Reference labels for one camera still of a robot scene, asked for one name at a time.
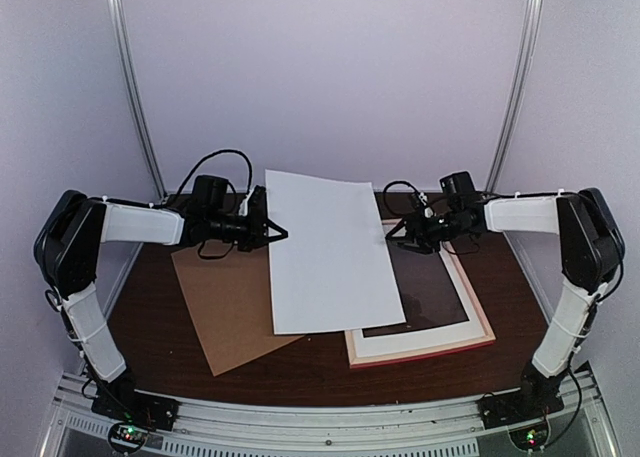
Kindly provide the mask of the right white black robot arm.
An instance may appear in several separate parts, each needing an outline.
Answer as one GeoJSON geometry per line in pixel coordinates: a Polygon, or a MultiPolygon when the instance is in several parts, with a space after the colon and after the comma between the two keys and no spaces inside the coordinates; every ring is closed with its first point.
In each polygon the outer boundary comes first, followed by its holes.
{"type": "Polygon", "coordinates": [[[589,335],[598,306],[621,284],[625,243],[600,189],[576,192],[496,194],[476,189],[469,172],[441,178],[440,201],[418,190],[413,209],[387,231],[399,248],[432,254],[461,236],[529,232],[559,239],[562,291],[548,329],[525,367],[522,389],[513,396],[519,417],[535,417],[551,401],[551,391],[571,370],[572,358],[589,335]]]}

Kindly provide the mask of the landscape photo print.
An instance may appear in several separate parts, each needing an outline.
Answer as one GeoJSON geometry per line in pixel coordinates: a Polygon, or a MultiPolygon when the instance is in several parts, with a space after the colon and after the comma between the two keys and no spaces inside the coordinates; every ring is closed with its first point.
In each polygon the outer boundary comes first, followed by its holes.
{"type": "Polygon", "coordinates": [[[275,334],[404,322],[372,185],[275,170],[265,183],[268,216],[288,232],[269,246],[275,334]]]}

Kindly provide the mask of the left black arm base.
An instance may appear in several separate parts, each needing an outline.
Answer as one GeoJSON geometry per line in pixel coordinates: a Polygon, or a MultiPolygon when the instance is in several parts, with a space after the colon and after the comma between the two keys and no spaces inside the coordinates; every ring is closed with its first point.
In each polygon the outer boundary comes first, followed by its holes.
{"type": "Polygon", "coordinates": [[[179,402],[138,391],[134,374],[128,365],[111,382],[101,379],[90,363],[87,363],[86,370],[97,385],[91,404],[93,413],[153,431],[173,430],[179,402]]]}

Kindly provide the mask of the left aluminium corner post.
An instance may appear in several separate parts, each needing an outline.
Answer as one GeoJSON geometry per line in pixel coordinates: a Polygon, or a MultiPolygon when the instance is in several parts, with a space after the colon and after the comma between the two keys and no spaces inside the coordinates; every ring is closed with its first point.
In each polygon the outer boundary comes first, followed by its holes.
{"type": "Polygon", "coordinates": [[[160,172],[158,159],[149,133],[148,123],[136,78],[123,0],[107,0],[107,3],[136,136],[140,144],[143,160],[150,174],[155,193],[157,198],[162,201],[167,197],[167,190],[160,172]]]}

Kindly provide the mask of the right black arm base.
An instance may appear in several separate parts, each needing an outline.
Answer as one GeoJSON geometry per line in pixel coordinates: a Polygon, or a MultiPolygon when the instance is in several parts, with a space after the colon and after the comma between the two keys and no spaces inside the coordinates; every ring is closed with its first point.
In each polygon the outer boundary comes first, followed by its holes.
{"type": "Polygon", "coordinates": [[[529,361],[521,373],[519,388],[485,394],[477,401],[484,428],[509,426],[563,410],[559,389],[567,375],[568,370],[564,369],[558,375],[546,377],[529,361]]]}

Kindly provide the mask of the aluminium corner post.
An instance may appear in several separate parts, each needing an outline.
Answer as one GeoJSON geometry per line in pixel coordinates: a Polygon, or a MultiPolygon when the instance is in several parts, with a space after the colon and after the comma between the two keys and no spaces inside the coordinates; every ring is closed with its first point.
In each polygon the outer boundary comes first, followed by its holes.
{"type": "Polygon", "coordinates": [[[509,147],[512,142],[519,112],[524,99],[526,83],[531,70],[544,0],[526,0],[522,32],[512,84],[507,99],[506,110],[501,124],[499,138],[489,174],[485,184],[485,190],[493,193],[496,191],[500,176],[504,170],[509,147]]]}
{"type": "Polygon", "coordinates": [[[143,160],[150,174],[155,193],[157,198],[162,201],[167,197],[167,190],[160,172],[158,159],[149,133],[148,123],[136,78],[123,0],[107,0],[107,3],[136,136],[140,144],[143,160]]]}

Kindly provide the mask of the front aluminium rail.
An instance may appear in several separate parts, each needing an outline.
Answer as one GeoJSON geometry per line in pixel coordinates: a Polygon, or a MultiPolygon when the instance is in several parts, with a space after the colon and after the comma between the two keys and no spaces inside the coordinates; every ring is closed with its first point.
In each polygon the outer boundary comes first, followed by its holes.
{"type": "Polygon", "coordinates": [[[363,407],[269,407],[181,398],[174,427],[143,438],[137,456],[529,456],[524,437],[552,441],[541,456],[622,451],[589,371],[561,386],[563,410],[487,427],[478,397],[363,407]]]}

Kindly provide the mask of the clear acrylic sheet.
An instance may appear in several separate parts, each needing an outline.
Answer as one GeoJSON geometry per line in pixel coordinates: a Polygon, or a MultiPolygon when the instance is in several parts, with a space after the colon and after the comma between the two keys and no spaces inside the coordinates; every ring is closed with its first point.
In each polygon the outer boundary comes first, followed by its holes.
{"type": "Polygon", "coordinates": [[[438,254],[418,254],[394,245],[389,245],[388,250],[406,321],[364,329],[365,338],[430,330],[469,320],[438,254]]]}

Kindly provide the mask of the brown backing board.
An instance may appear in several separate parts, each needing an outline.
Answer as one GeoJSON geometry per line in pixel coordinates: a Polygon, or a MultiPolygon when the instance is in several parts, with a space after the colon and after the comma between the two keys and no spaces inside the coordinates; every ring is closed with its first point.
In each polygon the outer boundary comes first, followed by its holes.
{"type": "Polygon", "coordinates": [[[204,260],[195,248],[171,254],[192,323],[214,376],[300,339],[273,331],[269,252],[232,251],[204,260]]]}

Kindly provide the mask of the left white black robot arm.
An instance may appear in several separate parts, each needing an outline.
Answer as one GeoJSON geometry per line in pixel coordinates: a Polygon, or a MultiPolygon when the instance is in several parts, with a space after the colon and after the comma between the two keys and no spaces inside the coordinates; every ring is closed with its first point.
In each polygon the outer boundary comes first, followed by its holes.
{"type": "Polygon", "coordinates": [[[193,191],[164,204],[62,193],[33,246],[50,305],[61,314],[94,378],[112,384],[128,372],[98,297],[99,263],[108,243],[201,249],[210,241],[252,252],[288,238],[268,212],[267,190],[250,189],[240,209],[223,208],[229,181],[200,175],[193,191]]]}

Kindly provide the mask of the right aluminium corner post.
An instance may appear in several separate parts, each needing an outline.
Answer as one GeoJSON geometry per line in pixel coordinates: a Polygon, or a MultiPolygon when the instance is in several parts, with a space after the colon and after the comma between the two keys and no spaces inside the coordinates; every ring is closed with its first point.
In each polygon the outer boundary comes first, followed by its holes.
{"type": "Polygon", "coordinates": [[[499,138],[489,174],[485,184],[485,190],[493,193],[496,191],[500,176],[504,170],[509,147],[512,142],[519,112],[524,99],[526,83],[531,70],[544,0],[526,0],[522,32],[512,84],[507,99],[506,110],[501,124],[499,138]]]}

